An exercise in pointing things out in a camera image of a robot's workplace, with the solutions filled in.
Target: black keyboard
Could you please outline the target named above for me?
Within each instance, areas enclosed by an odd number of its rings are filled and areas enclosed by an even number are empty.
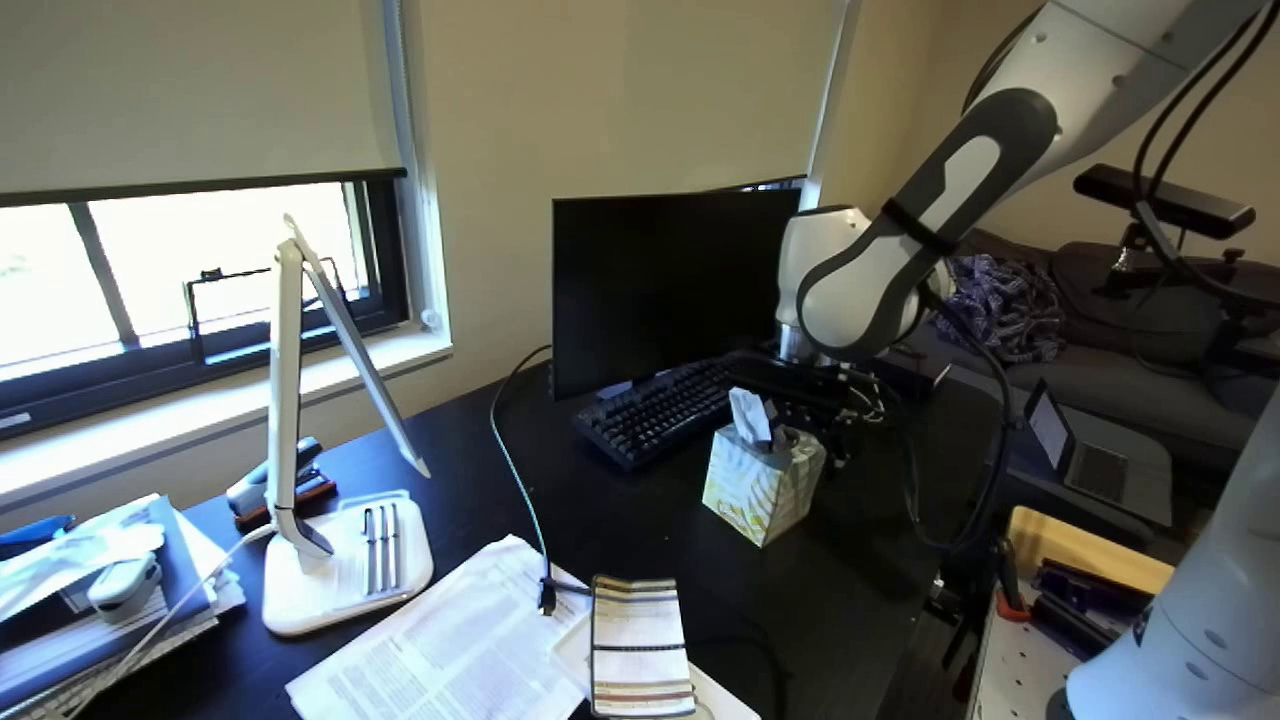
[[[577,415],[577,434],[625,474],[670,458],[717,423],[727,423],[727,385],[717,366],[670,369]]]

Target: window frame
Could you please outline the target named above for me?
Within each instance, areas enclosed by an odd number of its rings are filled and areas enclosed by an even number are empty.
[[[107,190],[107,192],[26,192],[2,197],[2,206],[88,206],[118,197],[175,197],[175,192],[244,192],[244,190],[279,190],[279,184],[346,184],[346,207],[364,231],[369,296],[351,301],[351,319],[358,333],[385,333],[406,319],[406,275],[405,275],[405,240],[401,240],[401,178],[405,173],[358,173],[358,178],[279,178],[279,180],[244,180],[244,184],[169,184],[169,190]],[[217,346],[235,346],[264,338],[264,323],[217,333]],[[305,351],[334,346],[331,333],[305,338]],[[249,369],[264,369],[267,348],[235,351],[217,366],[203,361],[201,339],[185,338],[154,348],[124,348],[124,355],[102,355],[71,369],[30,372],[0,385],[0,444],[30,438],[57,423],[88,422],[117,411],[139,402],[171,398],[225,380]]]

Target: robotic arm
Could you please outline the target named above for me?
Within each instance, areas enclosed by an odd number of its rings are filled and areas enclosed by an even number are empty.
[[[999,197],[1123,133],[1260,12],[1271,20],[1276,10],[1268,0],[1047,0],[873,229],[860,231],[832,214],[791,219],[778,286],[805,275],[796,293],[805,339],[848,361],[894,346],[918,317],[918,290],[937,260],[955,253]],[[1080,663],[1047,716],[1280,716],[1276,434],[1280,398],[1145,624]]]
[[[1260,5],[1047,0],[873,229],[800,279],[805,338],[828,355],[894,346],[918,317],[937,260],[955,253],[999,197],[1107,146],[1175,91]]]

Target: window sill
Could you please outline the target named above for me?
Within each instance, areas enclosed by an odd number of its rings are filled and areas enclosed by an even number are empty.
[[[388,333],[369,338],[364,346],[381,378],[401,378],[448,355],[445,333]],[[308,361],[298,398],[305,405],[310,405],[354,385],[354,366],[341,348],[329,348]],[[267,372],[244,372],[84,423],[64,423],[30,442],[16,442],[10,450],[2,450],[0,507],[118,474],[129,464],[255,423],[264,415]]]

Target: lamp base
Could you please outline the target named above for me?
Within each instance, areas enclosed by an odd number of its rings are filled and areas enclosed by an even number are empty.
[[[432,539],[406,498],[334,507],[308,526],[331,543],[323,566],[305,562],[284,535],[267,543],[264,624],[277,636],[401,606],[432,580]]]

